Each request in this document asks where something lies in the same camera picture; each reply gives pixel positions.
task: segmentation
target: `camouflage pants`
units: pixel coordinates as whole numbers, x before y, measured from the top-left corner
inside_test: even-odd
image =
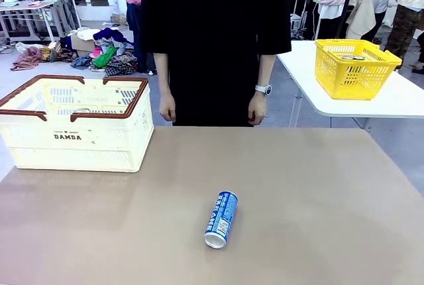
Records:
[[[403,5],[398,5],[393,21],[393,29],[387,39],[387,45],[384,50],[389,50],[403,61],[420,18],[421,11],[417,12]]]

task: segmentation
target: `person in white sweater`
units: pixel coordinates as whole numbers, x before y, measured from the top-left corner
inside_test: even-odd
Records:
[[[403,61],[418,27],[424,9],[424,0],[397,0],[397,3],[393,29],[385,50],[389,50]]]

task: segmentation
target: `person's left hand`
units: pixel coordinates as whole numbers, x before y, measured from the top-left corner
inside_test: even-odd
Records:
[[[264,120],[266,114],[266,96],[256,92],[249,103],[249,124],[257,126]]]

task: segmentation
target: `blue can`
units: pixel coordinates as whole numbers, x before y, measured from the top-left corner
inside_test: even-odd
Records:
[[[210,247],[220,249],[227,244],[237,202],[239,199],[230,191],[222,191],[218,195],[204,235],[205,242]]]

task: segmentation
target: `cream plastic basket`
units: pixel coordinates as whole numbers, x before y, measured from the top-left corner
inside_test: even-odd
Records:
[[[145,78],[36,76],[0,100],[17,168],[137,172],[153,132]]]

